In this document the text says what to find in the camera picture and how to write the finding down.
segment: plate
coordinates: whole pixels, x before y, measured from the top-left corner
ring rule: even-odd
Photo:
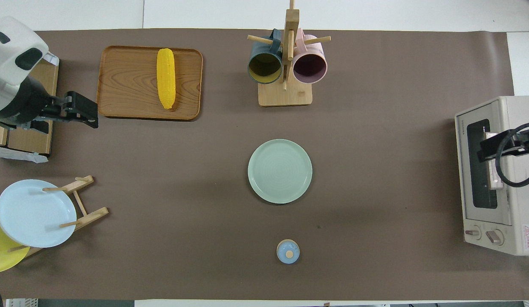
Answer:
[[[17,246],[20,246],[20,243],[13,241],[13,239],[5,235],[0,227],[0,272],[17,265],[22,259],[24,259],[27,252],[29,252],[29,247],[12,252],[8,251]]]
[[[297,143],[270,140],[253,152],[247,176],[251,187],[263,200],[286,204],[308,189],[312,180],[312,163]]]
[[[14,241],[27,246],[52,247],[63,243],[75,231],[75,206],[63,191],[42,180],[27,179],[11,184],[0,196],[0,226]]]

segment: mug handle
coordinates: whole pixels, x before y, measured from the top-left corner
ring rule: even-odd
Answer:
[[[298,28],[297,39],[295,39],[295,41],[297,42],[297,49],[299,50],[299,53],[304,53],[308,51],[304,43],[304,31],[302,30],[302,28]]]
[[[274,41],[272,45],[270,45],[270,52],[273,54],[276,54],[278,50],[280,50],[281,40],[279,39],[281,37],[281,31],[278,29],[273,29],[272,34],[270,34],[270,39]]]

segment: pink mug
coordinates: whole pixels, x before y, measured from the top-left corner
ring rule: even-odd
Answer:
[[[302,29],[297,31],[297,46],[293,50],[293,74],[302,83],[312,84],[323,79],[327,74],[327,61],[321,43],[305,45],[304,41],[316,38],[304,35]]]

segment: warning label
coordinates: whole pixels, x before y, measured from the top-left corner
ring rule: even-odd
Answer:
[[[522,232],[524,233],[524,249],[529,251],[529,224],[522,225]]]

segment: mug rack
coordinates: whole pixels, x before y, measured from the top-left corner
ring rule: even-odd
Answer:
[[[289,9],[285,14],[285,28],[281,45],[282,76],[270,84],[258,84],[259,105],[261,107],[283,107],[288,105],[308,105],[312,103],[312,85],[298,81],[293,75],[293,58],[295,39],[299,25],[300,10],[294,8],[294,0],[289,1]],[[248,35],[247,39],[272,45],[274,41],[263,37]],[[304,41],[305,45],[311,43],[324,43],[331,37],[319,37]]]
[[[65,223],[60,225],[60,227],[67,227],[71,225],[75,225],[75,231],[83,228],[84,226],[102,218],[103,216],[106,216],[109,213],[109,210],[107,210],[107,207],[103,207],[100,209],[97,209],[96,211],[93,211],[91,213],[87,213],[86,208],[83,205],[83,202],[81,201],[81,197],[79,196],[79,191],[83,187],[93,183],[93,177],[92,176],[86,176],[86,177],[75,177],[75,181],[72,183],[69,183],[68,185],[62,186],[62,187],[53,187],[53,188],[44,188],[43,191],[64,191],[65,194],[73,194],[75,196],[75,200],[77,201],[77,204],[79,206],[79,209],[81,210],[81,214],[83,214],[82,217],[77,219],[75,222],[71,223]],[[17,251],[19,249],[25,249],[28,246],[20,245],[17,247],[13,247],[8,250],[8,252]],[[31,256],[32,254],[40,251],[42,248],[39,247],[32,247],[29,246],[30,249],[27,252],[26,256],[24,258],[27,258]]]

